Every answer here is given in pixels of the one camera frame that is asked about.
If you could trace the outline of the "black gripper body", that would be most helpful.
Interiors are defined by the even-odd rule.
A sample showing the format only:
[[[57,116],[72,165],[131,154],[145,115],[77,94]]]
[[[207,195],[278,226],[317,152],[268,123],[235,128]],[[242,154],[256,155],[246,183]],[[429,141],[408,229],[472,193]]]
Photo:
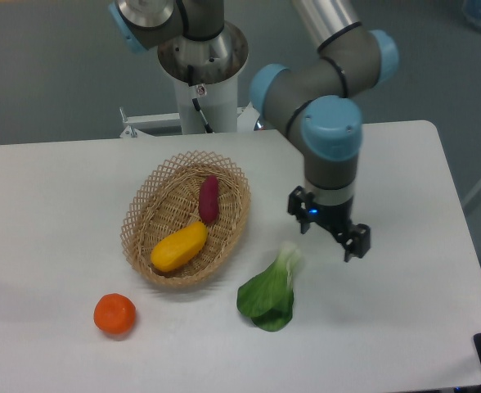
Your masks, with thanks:
[[[336,206],[324,206],[315,201],[306,201],[304,209],[307,213],[307,221],[301,224],[301,233],[305,234],[310,223],[328,231],[337,242],[346,242],[349,239],[351,222],[351,211],[353,198]]]

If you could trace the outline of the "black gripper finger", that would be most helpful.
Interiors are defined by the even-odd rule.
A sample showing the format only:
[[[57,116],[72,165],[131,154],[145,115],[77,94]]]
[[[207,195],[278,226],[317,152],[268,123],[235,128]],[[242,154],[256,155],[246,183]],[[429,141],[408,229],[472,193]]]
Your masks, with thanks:
[[[371,228],[366,224],[350,224],[338,235],[338,243],[344,248],[344,262],[362,259],[371,249]]]
[[[296,218],[300,233],[305,234],[317,217],[313,194],[301,186],[296,187],[288,196],[287,212]]]

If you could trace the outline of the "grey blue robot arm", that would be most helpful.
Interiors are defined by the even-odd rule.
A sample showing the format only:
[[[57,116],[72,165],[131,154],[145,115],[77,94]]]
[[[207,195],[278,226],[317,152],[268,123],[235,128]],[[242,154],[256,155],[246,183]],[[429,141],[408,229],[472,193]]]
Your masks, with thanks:
[[[303,156],[305,183],[288,211],[307,231],[317,224],[344,248],[363,257],[371,230],[350,218],[362,145],[362,115],[353,97],[397,70],[395,42],[362,26],[348,1],[297,1],[294,7],[317,50],[317,61],[294,72],[264,66],[252,79],[249,100],[259,116]],[[237,129],[237,78],[248,58],[244,34],[224,16],[221,1],[113,1],[109,6],[134,52],[155,49],[172,79],[185,134]]]

